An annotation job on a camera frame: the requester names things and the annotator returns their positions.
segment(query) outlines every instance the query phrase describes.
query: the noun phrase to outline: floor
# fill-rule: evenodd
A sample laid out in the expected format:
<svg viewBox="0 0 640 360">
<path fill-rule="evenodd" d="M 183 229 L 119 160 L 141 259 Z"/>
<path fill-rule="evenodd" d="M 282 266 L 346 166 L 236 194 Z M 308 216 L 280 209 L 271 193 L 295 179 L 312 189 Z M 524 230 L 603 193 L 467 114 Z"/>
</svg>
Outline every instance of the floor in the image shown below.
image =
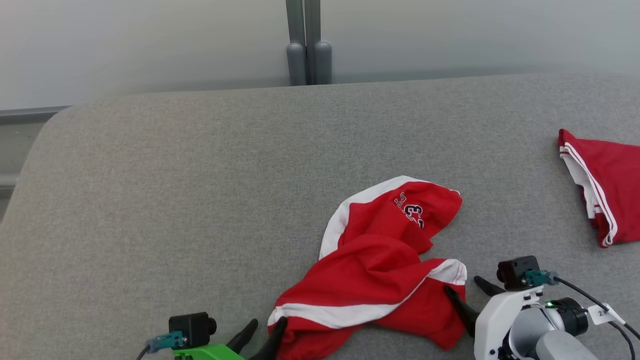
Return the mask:
<svg viewBox="0 0 640 360">
<path fill-rule="evenodd" d="M 0 122 L 0 174 L 19 174 L 24 160 L 44 122 Z M 0 188 L 0 222 L 12 194 L 10 188 Z"/>
</svg>

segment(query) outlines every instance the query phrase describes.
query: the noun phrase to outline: gray fabric surface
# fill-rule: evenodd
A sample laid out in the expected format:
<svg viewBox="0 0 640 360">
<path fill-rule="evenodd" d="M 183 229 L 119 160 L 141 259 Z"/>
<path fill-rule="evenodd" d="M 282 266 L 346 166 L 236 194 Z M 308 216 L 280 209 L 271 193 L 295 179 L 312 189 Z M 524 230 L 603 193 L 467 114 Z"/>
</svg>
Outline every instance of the gray fabric surface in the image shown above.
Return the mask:
<svg viewBox="0 0 640 360">
<path fill-rule="evenodd" d="M 65 110 L 42 129 L 0 225 L 0 353 L 130 359 L 169 316 L 208 311 L 212 342 L 316 261 L 344 199 L 398 175 L 464 203 L 423 258 L 495 280 L 534 254 L 640 328 L 640 243 L 600 249 L 557 132 L 640 144 L 640 81 L 523 75 L 135 95 Z M 468 302 L 488 298 L 467 282 Z M 575 297 L 550 288 L 546 299 Z M 581 340 L 628 359 L 611 327 Z M 168 352 L 156 359 L 171 359 Z M 332 359 L 471 359 L 464 337 L 366 327 Z"/>
</svg>

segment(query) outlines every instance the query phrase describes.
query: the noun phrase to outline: teal connector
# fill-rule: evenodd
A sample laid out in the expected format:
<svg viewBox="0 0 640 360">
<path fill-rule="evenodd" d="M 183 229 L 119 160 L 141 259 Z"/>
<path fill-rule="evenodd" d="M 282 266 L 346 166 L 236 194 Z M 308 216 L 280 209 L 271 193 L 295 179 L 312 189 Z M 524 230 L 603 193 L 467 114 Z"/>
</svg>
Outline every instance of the teal connector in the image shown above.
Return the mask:
<svg viewBox="0 0 640 360">
<path fill-rule="evenodd" d="M 524 273 L 522 282 L 529 286 L 558 285 L 556 276 L 558 273 L 555 271 L 531 270 Z"/>
<path fill-rule="evenodd" d="M 182 338 L 182 331 L 173 331 L 168 334 L 156 336 L 153 339 L 147 340 L 145 345 L 149 346 L 148 354 L 153 354 L 164 348 L 175 348 L 184 345 L 184 339 Z"/>
</svg>

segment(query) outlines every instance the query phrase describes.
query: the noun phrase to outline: red and white garment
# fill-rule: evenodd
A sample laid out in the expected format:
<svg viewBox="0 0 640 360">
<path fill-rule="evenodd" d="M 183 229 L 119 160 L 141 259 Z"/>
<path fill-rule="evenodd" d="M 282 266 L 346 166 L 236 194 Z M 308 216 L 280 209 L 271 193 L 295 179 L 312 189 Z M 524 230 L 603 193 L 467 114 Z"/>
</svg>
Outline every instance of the red and white garment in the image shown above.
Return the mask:
<svg viewBox="0 0 640 360">
<path fill-rule="evenodd" d="M 455 259 L 421 262 L 418 255 L 461 204 L 457 191 L 408 176 L 345 200 L 329 220 L 320 260 L 269 317 L 269 330 L 280 317 L 288 320 L 279 356 L 326 357 L 368 322 L 453 347 L 464 328 L 444 286 L 464 299 L 467 269 Z"/>
<path fill-rule="evenodd" d="M 561 129 L 558 147 L 582 187 L 600 246 L 640 240 L 640 146 L 580 139 Z"/>
</svg>

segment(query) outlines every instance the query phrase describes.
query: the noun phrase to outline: white wall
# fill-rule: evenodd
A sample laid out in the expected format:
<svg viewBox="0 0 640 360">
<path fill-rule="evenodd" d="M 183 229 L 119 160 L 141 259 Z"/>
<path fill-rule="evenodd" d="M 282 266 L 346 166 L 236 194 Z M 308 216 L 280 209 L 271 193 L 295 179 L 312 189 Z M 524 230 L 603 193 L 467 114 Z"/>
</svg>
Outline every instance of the white wall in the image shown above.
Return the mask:
<svg viewBox="0 0 640 360">
<path fill-rule="evenodd" d="M 544 70 L 640 75 L 638 0 L 322 0 L 335 83 Z"/>
<path fill-rule="evenodd" d="M 284 0 L 2 0 L 0 110 L 289 84 Z"/>
</svg>

